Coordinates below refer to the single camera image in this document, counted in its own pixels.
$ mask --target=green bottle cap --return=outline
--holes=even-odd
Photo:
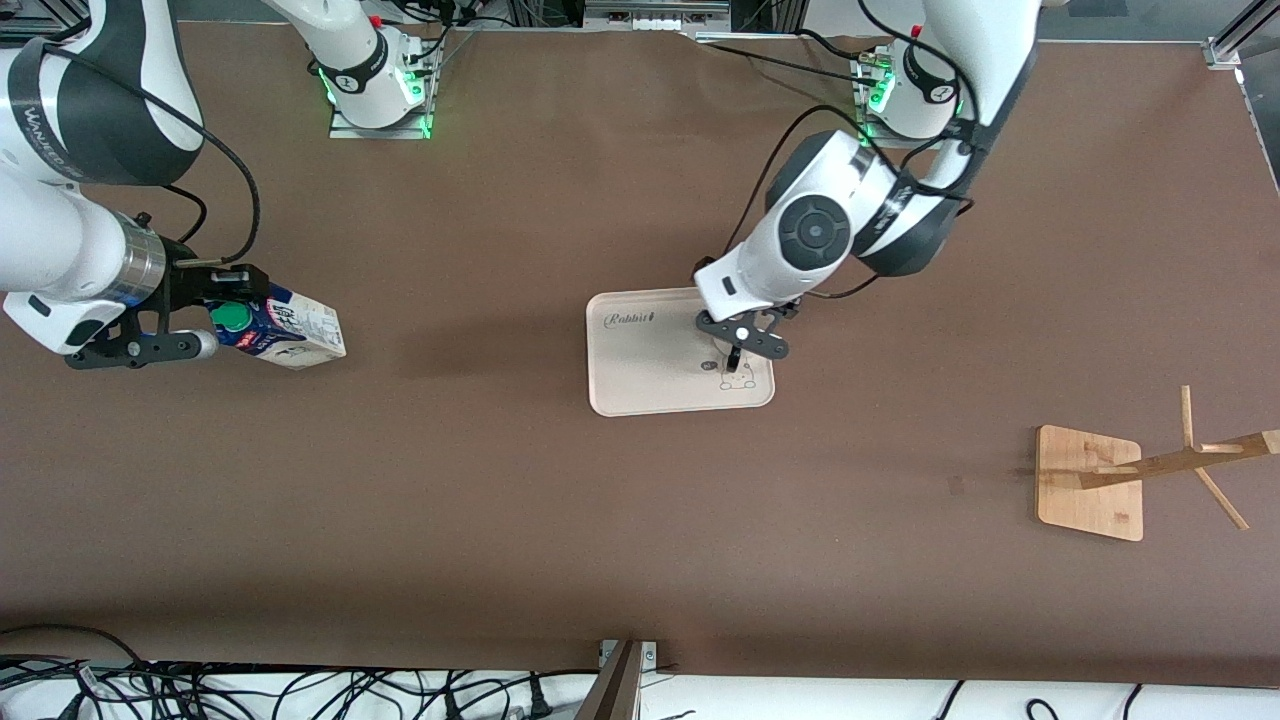
[[[209,311],[209,316],[212,318],[214,323],[221,325],[233,333],[237,333],[248,327],[250,322],[253,319],[253,314],[247,306],[241,302],[223,302],[218,307]]]

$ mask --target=black cable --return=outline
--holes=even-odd
[[[297,688],[293,688],[293,689],[289,691],[289,693],[300,693],[302,691],[310,691],[311,688],[317,688],[317,687],[328,683],[329,680],[332,680],[332,679],[334,679],[338,675],[335,673],[335,674],[333,674],[333,675],[330,675],[328,678],[321,678],[321,679],[316,680],[315,683],[311,683],[310,685],[300,685]],[[212,679],[212,678],[206,676],[205,678],[206,682],[202,682],[201,687],[206,688],[206,689],[212,689],[212,691],[215,691],[215,692],[218,692],[220,694],[251,694],[251,696],[257,696],[257,697],[269,697],[271,700],[275,700],[275,698],[280,697],[280,694],[282,694],[282,693],[269,693],[269,692],[265,692],[265,691],[242,691],[242,689],[216,688],[216,687],[206,684],[207,680],[210,680],[210,679]]]
[[[232,696],[237,696],[237,694],[257,694],[257,696],[266,696],[266,697],[273,697],[273,698],[278,697],[278,698],[283,700],[283,697],[285,694],[288,694],[288,692],[289,692],[288,688],[291,688],[293,684],[296,684],[297,680],[301,680],[301,679],[308,676],[308,674],[303,674],[302,676],[296,678],[293,682],[291,682],[288,685],[285,685],[285,692],[283,692],[279,696],[276,696],[275,693],[264,693],[264,692],[257,692],[257,691],[229,691],[229,689],[215,688],[215,687],[211,687],[211,685],[205,684],[205,683],[198,682],[198,680],[192,680],[192,679],[187,679],[187,678],[175,675],[174,673],[165,673],[165,671],[157,671],[157,670],[134,670],[134,669],[104,670],[101,674],[102,674],[102,679],[110,679],[110,678],[114,678],[114,676],[127,676],[127,680],[131,684],[132,684],[134,676],[138,676],[138,678],[143,679],[145,682],[147,682],[147,685],[148,685],[147,687],[147,693],[148,694],[145,696],[145,697],[140,697],[138,700],[150,700],[150,698],[154,698],[154,702],[157,701],[166,711],[169,710],[168,705],[166,705],[168,701],[170,701],[170,700],[179,700],[179,701],[180,700],[188,700],[189,702],[197,703],[198,708],[201,708],[201,710],[204,710],[204,708],[214,710],[214,711],[219,712],[220,715],[223,715],[224,717],[229,717],[230,720],[242,720],[242,719],[241,717],[236,717],[234,715],[232,715],[230,712],[228,712],[227,710],[224,710],[221,707],[218,707],[216,705],[206,702],[201,697],[201,693],[211,696],[211,697],[218,698],[218,700],[221,700],[223,702],[230,705],[237,711],[239,711],[243,715],[244,719],[253,720],[252,711],[250,711],[243,703],[241,703],[239,701],[237,701]],[[160,679],[160,688],[161,688],[163,692],[155,691],[154,685],[151,685],[151,680],[155,679],[155,678]],[[189,685],[191,691],[183,692],[180,688],[178,688],[178,683],[183,683],[183,684]],[[298,689],[292,691],[292,692],[298,692],[301,689],[307,689],[307,688],[298,688]],[[187,720],[202,720],[202,717],[200,715],[192,716],[188,712],[188,708],[186,707],[186,703],[179,705],[179,714],[178,715],[182,716],[182,717],[186,717]]]
[[[0,682],[0,692],[17,688],[19,685],[35,682],[35,680],[49,680],[60,676],[70,676],[74,674],[74,667],[78,666],[78,661],[65,662],[61,665],[55,665],[54,667],[44,667],[40,670],[27,670],[22,675],[12,675]]]
[[[872,275],[867,281],[864,281],[864,282],[859,283],[858,286],[855,286],[855,287],[852,287],[850,290],[846,290],[844,292],[818,292],[818,291],[813,290],[813,291],[806,292],[805,295],[808,295],[809,297],[817,297],[819,300],[840,300],[842,297],[849,297],[850,295],[858,295],[859,292],[867,290],[868,286],[870,286],[873,282],[878,281],[879,278],[881,278],[879,275]]]
[[[96,694],[93,694],[92,688],[88,687],[88,683],[84,682],[84,678],[82,678],[79,673],[76,673],[76,684],[81,689],[81,696],[82,697],[87,697],[90,700],[90,702],[93,703],[93,712],[97,714],[97,720],[105,720],[106,716],[102,715],[102,702],[97,698]]]
[[[538,673],[538,679],[541,680],[541,679],[547,679],[547,678],[556,678],[556,676],[559,676],[559,675],[599,675],[599,671],[598,670],[553,670],[550,673]],[[490,682],[494,682],[494,680],[484,680],[484,682],[490,683]],[[483,700],[485,700],[485,698],[488,698],[490,696],[495,696],[495,694],[498,694],[500,692],[511,692],[511,688],[513,688],[516,685],[525,684],[527,682],[529,682],[529,678],[517,678],[517,679],[507,682],[507,683],[500,683],[500,687],[498,687],[497,689],[492,689],[492,691],[489,691],[486,693],[480,693],[479,696],[471,698],[470,702],[467,702],[466,705],[458,707],[458,712],[466,712],[466,710],[468,707],[476,705],[477,702],[480,702],[480,701],[483,701]]]
[[[1121,720],[1129,720],[1129,708],[1133,707],[1133,701],[1134,698],[1138,697],[1138,693],[1140,692],[1142,692],[1142,683],[1138,683],[1137,685],[1133,687],[1133,691],[1129,692],[1129,697],[1124,698],[1124,712],[1120,715]]]
[[[465,26],[465,24],[475,22],[475,20],[494,20],[494,22],[499,22],[499,23],[507,23],[511,27],[520,27],[516,23],[508,20],[507,18],[495,18],[493,15],[471,15],[470,18],[463,19],[458,24]]]
[[[915,147],[911,149],[910,152],[908,152],[902,158],[902,168],[909,167],[911,164],[911,160],[914,160],[916,155],[919,155],[920,152],[924,152],[925,150],[929,150],[931,147],[933,147],[934,145],[937,145],[937,143],[940,143],[940,142],[942,142],[945,140],[950,140],[950,137],[946,133],[940,133],[938,136],[933,137],[932,140],[927,140],[927,141],[916,145]]]
[[[108,633],[106,630],[99,630],[97,628],[90,628],[87,625],[72,625],[68,623],[32,623],[29,625],[18,625],[17,628],[6,628],[4,630],[0,630],[0,635],[10,635],[13,633],[28,633],[33,630],[61,630],[67,633],[97,635],[110,642],[115,647],[123,650],[124,653],[129,656],[129,660],[133,661],[133,665],[138,667],[146,666],[146,661],[142,660],[142,656],[134,652],[133,648],[129,647],[124,641],[113,635],[111,633]]]
[[[799,36],[799,37],[812,37],[812,38],[817,40],[818,45],[822,45],[823,50],[826,50],[827,53],[831,53],[832,55],[835,55],[837,58],[844,58],[845,60],[850,60],[850,61],[856,61],[858,60],[858,53],[846,53],[846,51],[841,50],[840,47],[836,47],[835,45],[832,45],[831,41],[828,41],[826,37],[818,35],[817,32],[814,32],[814,31],[812,31],[809,28],[800,28],[800,29],[795,31],[792,35]]]
[[[352,688],[351,694],[347,696],[347,700],[343,701],[342,707],[339,707],[338,712],[334,714],[334,716],[333,716],[334,720],[346,720],[347,719],[347,714],[351,712],[352,706],[356,705],[356,701],[360,700],[360,696],[364,694],[364,693],[372,692],[372,687],[375,684],[378,684],[378,682],[381,678],[385,678],[387,675],[390,675],[390,674],[392,674],[390,670],[380,670],[378,673],[369,673],[369,671],[366,671],[365,673],[365,682],[360,685],[358,689],[357,688]]]
[[[396,6],[399,8],[399,12],[404,13],[410,18],[413,18],[415,20],[421,20],[421,22],[425,22],[425,23],[438,23],[438,22],[440,22],[440,15],[438,15],[435,13],[431,13],[429,10],[422,10],[421,8],[410,10],[408,9],[408,3],[396,3]]]
[[[956,680],[956,684],[951,685],[951,692],[947,693],[947,700],[942,703],[942,711],[933,720],[946,720],[947,714],[951,712],[951,703],[956,701],[956,694],[960,693],[960,688],[963,687],[964,680]]]
[[[205,201],[201,200],[201,197],[195,192],[183,190],[175,184],[166,184],[164,186],[164,188],[174,195],[191,200],[192,202],[196,204],[196,208],[200,208],[200,215],[196,218],[196,222],[191,223],[191,227],[187,228],[187,232],[182,233],[182,237],[174,241],[178,245],[187,245],[187,241],[191,240],[197,232],[200,232],[200,228],[205,225],[205,219],[209,218],[209,205],[205,205]]]
[[[1025,710],[1027,710],[1027,720],[1042,720],[1039,717],[1036,717],[1036,708],[1037,707],[1043,707],[1044,710],[1048,710],[1048,716],[1050,716],[1051,720],[1059,720],[1057,712],[1053,711],[1053,706],[1050,705],[1050,703],[1047,703],[1047,702],[1044,702],[1043,700],[1041,700],[1038,697],[1033,697],[1033,698],[1030,698],[1030,700],[1027,701],[1027,707],[1025,707]]]
[[[413,715],[412,720],[420,720],[424,715],[426,715],[426,711],[431,707],[431,703],[435,702],[435,698],[440,697],[442,694],[454,692],[453,683],[461,680],[463,676],[470,675],[470,674],[471,674],[471,670],[462,670],[461,673],[458,673],[457,676],[454,676],[453,675],[453,670],[449,670],[449,674],[445,675],[445,678],[444,678],[444,685],[440,689],[434,691],[431,693],[431,697],[428,698],[428,701],[425,703],[422,703],[422,706],[419,708],[417,714]],[[476,683],[476,684],[483,684],[485,680],[481,680],[480,683]],[[475,684],[463,685],[463,687],[460,687],[457,689],[461,691],[461,689],[466,689],[466,688],[474,687],[474,685]]]
[[[315,715],[311,716],[312,720],[320,720],[320,715],[323,715],[325,710],[329,710],[329,706],[333,705],[334,702],[337,702],[339,697],[342,697],[342,696],[346,694],[347,700],[343,701],[343,703],[339,705],[338,710],[334,712],[334,720],[340,719],[351,708],[351,703],[356,702],[356,697],[358,697],[358,694],[356,693],[356,685],[358,685],[361,683],[365,683],[366,680],[367,680],[367,678],[362,678],[362,679],[357,680],[356,679],[356,670],[352,670],[351,671],[351,682],[347,684],[347,687],[344,687],[343,689],[338,691],[338,694],[333,696],[329,700],[329,702],[321,705],[320,710],[317,710],[315,712]]]
[[[716,45],[716,44],[712,44],[712,42],[708,42],[707,46],[708,47],[713,47],[716,50],[719,50],[722,53],[732,53],[735,55],[741,55],[744,58],[753,58],[755,60],[763,60],[765,63],[773,63],[774,65],[782,65],[783,68],[791,68],[791,69],[796,69],[796,70],[801,70],[801,72],[806,72],[806,73],[813,73],[815,76],[833,77],[833,78],[844,79],[844,81],[847,81],[847,82],[852,82],[855,85],[861,85],[861,86],[867,86],[867,87],[874,87],[876,86],[876,81],[872,79],[872,78],[854,77],[854,76],[847,74],[847,73],[833,73],[831,70],[823,70],[820,68],[812,68],[809,65],[801,65],[799,63],[790,63],[787,60],[780,60],[777,58],[769,58],[768,55],[756,55],[755,53],[748,53],[746,50],[739,50],[737,47],[727,47],[724,45]]]
[[[133,705],[136,702],[134,698],[127,698],[127,697],[124,697],[124,691],[122,691],[120,688],[113,685],[111,683],[102,683],[102,684],[106,685],[111,692],[114,692],[120,698],[119,701],[114,701],[114,700],[110,700],[110,698],[102,698],[102,702],[123,702],[124,705],[127,705],[129,707],[129,711],[133,712],[133,716],[137,720],[143,720],[142,719],[142,714],[138,712],[137,706]]]
[[[205,140],[207,140],[210,145],[212,145],[219,151],[221,151],[223,155],[227,155],[227,159],[230,160],[233,165],[236,165],[236,169],[238,169],[241,172],[241,174],[244,176],[244,184],[248,186],[248,195],[250,195],[250,200],[252,201],[252,219],[250,220],[248,237],[244,238],[244,243],[241,246],[241,249],[237,250],[236,252],[230,254],[230,255],[220,258],[216,263],[215,261],[205,261],[205,260],[197,260],[195,263],[188,261],[188,260],[178,260],[178,263],[175,263],[175,265],[178,265],[178,266],[215,266],[215,265],[227,265],[227,264],[234,263],[236,260],[239,260],[241,258],[243,258],[244,255],[247,255],[250,250],[252,250],[253,242],[257,240],[257,228],[259,228],[259,224],[262,222],[262,199],[259,196],[257,182],[253,179],[253,173],[251,173],[250,169],[248,169],[248,165],[246,165],[244,161],[239,159],[239,155],[237,155],[234,151],[232,151],[232,149],[228,147],[225,142],[223,142],[221,140],[219,140],[218,136],[215,136],[214,133],[211,133],[207,129],[205,129],[204,126],[201,126],[196,120],[188,118],[186,114],[178,111],[173,105],[165,102],[164,100],[161,100],[160,97],[157,97],[154,92],[150,92],[146,88],[138,87],[138,86],[136,86],[136,85],[133,85],[131,82],[125,82],[125,81],[123,81],[123,79],[113,76],[111,73],[109,73],[105,68],[102,68],[97,63],[95,63],[92,60],[86,60],[84,58],[81,58],[79,55],[77,55],[74,53],[70,53],[70,51],[68,51],[68,50],[65,50],[63,47],[58,47],[58,46],[52,46],[52,45],[47,45],[46,44],[46,45],[44,45],[44,50],[45,50],[45,53],[49,53],[50,55],[56,55],[56,56],[63,58],[65,60],[70,60],[72,63],[74,63],[77,65],[87,68],[87,69],[92,70],[93,73],[99,74],[100,77],[102,77],[104,79],[108,79],[113,85],[115,85],[115,86],[120,87],[122,90],[129,92],[131,95],[133,95],[136,97],[141,97],[142,100],[146,100],[146,101],[148,101],[148,102],[159,106],[160,109],[163,109],[165,113],[169,113],[174,119],[177,119],[182,124],[184,124],[188,128],[191,128],[192,131],[200,133],[200,136],[204,137]]]
[[[325,673],[325,670],[314,670],[311,673],[302,673],[297,678],[293,678],[292,680],[289,680],[288,683],[285,683],[284,689],[275,698],[275,705],[271,706],[271,720],[279,720],[279,717],[280,717],[280,706],[284,705],[285,696],[288,696],[291,692],[298,692],[301,689],[306,689],[306,688],[294,689],[293,688],[294,685],[297,685],[298,683],[301,683],[302,680],[305,680],[305,679],[307,679],[310,676],[319,675],[320,673]],[[324,682],[328,683],[329,680],[333,680],[334,678],[338,676],[338,674],[339,673],[333,673],[333,675],[330,675],[329,678],[325,678]]]
[[[429,56],[431,53],[435,53],[440,47],[440,45],[444,44],[444,38],[449,35],[451,29],[453,29],[452,24],[444,26],[444,29],[440,31],[440,36],[435,38],[435,44],[431,45],[430,47],[428,47],[426,50],[422,50],[422,53],[420,53],[417,55],[411,55],[410,59],[408,59],[408,61],[410,63],[416,63],[416,61],[421,60],[422,58]]]

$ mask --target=metal frame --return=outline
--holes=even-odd
[[[1252,0],[1222,32],[1201,44],[1204,63],[1213,70],[1234,70],[1240,67],[1240,47],[1271,22],[1276,13],[1280,13],[1280,0]]]
[[[645,650],[646,644],[654,650]],[[655,647],[640,641],[622,641],[613,647],[602,644],[600,655],[608,660],[573,720],[635,720],[640,674],[646,664],[657,664]]]

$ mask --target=metal bracket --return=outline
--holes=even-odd
[[[640,674],[645,671],[648,664],[653,664],[653,669],[657,669],[657,643],[604,641],[600,643],[600,657],[604,660],[604,667],[591,683],[591,689],[573,715],[573,720],[635,720],[640,698]]]
[[[609,656],[613,655],[613,650],[618,647],[618,641],[600,641],[600,659],[599,666],[609,661]],[[640,671],[653,673],[658,669],[658,643],[653,641],[645,641],[640,643]]]
[[[1210,37],[1204,42],[1201,42],[1201,50],[1204,53],[1204,64],[1208,65],[1211,70],[1234,70],[1240,67],[1240,54],[1229,53],[1226,55],[1217,54],[1217,38]]]
[[[145,334],[134,325],[110,340],[93,340],[79,352],[64,357],[76,370],[101,368],[145,368],[151,363],[200,360],[218,350],[218,340],[207,331]]]

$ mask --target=wooden base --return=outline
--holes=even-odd
[[[1133,462],[1138,443],[1057,425],[1036,433],[1036,515],[1060,525],[1126,541],[1142,539],[1142,480],[1074,489],[1073,471]]]

